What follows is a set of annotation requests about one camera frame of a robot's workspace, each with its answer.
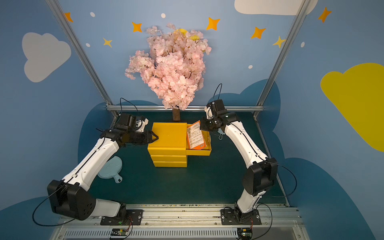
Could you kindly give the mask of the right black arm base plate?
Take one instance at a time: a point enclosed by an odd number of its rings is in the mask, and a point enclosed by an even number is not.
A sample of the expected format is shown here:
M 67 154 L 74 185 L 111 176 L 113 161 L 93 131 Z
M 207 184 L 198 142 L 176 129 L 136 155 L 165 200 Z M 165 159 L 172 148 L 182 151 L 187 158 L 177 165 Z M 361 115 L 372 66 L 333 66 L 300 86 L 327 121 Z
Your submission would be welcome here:
M 239 209 L 225 207 L 220 210 L 222 225 L 261 225 L 259 211 L 242 213 Z

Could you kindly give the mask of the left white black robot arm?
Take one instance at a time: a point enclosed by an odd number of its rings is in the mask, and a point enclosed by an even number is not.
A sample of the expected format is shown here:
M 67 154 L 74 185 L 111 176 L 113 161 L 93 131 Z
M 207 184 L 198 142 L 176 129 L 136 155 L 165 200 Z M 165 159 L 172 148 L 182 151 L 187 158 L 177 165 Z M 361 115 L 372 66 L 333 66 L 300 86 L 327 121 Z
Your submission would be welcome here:
M 53 213 L 83 221 L 89 217 L 123 217 L 119 202 L 92 197 L 88 190 L 106 162 L 125 144 L 147 145 L 159 137 L 150 130 L 105 130 L 94 148 L 62 180 L 53 180 L 47 191 Z

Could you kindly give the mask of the yellow top drawer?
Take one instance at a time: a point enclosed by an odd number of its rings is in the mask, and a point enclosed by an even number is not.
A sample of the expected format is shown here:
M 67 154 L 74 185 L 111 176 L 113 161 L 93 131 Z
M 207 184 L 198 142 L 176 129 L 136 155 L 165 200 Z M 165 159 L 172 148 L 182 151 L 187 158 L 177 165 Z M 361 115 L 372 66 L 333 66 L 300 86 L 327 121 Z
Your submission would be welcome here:
M 211 135 L 207 131 L 202 131 L 202 136 L 204 137 L 206 146 L 202 149 L 191 149 L 189 137 L 187 137 L 187 146 L 186 146 L 186 154 L 187 156 L 209 156 L 212 152 L 212 141 Z

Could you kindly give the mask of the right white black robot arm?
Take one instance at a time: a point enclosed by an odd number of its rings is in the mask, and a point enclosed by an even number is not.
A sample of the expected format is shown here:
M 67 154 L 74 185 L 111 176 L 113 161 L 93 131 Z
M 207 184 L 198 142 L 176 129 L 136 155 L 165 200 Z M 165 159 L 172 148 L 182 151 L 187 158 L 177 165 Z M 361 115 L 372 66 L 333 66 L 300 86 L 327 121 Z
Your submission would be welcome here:
M 240 152 L 247 171 L 243 178 L 243 193 L 235 204 L 240 214 L 254 210 L 255 204 L 275 184 L 277 180 L 277 161 L 270 159 L 254 143 L 235 113 L 222 111 L 213 113 L 205 110 L 206 116 L 201 120 L 201 130 L 217 132 L 222 130 Z

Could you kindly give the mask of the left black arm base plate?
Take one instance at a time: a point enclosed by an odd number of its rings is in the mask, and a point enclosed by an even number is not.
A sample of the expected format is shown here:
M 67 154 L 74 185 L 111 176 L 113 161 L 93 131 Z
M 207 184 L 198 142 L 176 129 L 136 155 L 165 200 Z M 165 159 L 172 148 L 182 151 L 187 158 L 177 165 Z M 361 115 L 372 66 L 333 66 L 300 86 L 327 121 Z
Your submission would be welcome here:
M 101 226 L 139 226 L 143 218 L 143 210 L 122 210 L 115 217 L 102 217 Z

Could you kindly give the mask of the yellow drawer cabinet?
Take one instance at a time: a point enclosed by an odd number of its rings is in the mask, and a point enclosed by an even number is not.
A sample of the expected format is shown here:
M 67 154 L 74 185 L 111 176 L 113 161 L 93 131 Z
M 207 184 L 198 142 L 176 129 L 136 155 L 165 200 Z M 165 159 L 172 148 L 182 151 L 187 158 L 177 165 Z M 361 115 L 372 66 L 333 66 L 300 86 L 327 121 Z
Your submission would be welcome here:
M 187 124 L 153 123 L 152 131 L 159 137 L 148 145 L 153 164 L 158 168 L 186 168 Z

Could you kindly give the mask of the orange seed bag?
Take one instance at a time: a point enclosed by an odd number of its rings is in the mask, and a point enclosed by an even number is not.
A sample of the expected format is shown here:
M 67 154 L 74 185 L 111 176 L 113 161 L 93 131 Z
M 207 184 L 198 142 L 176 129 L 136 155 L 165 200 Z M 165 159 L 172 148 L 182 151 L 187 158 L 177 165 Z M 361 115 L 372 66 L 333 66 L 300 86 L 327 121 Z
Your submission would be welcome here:
M 202 150 L 207 146 L 200 127 L 200 121 L 187 127 L 187 141 L 190 150 Z

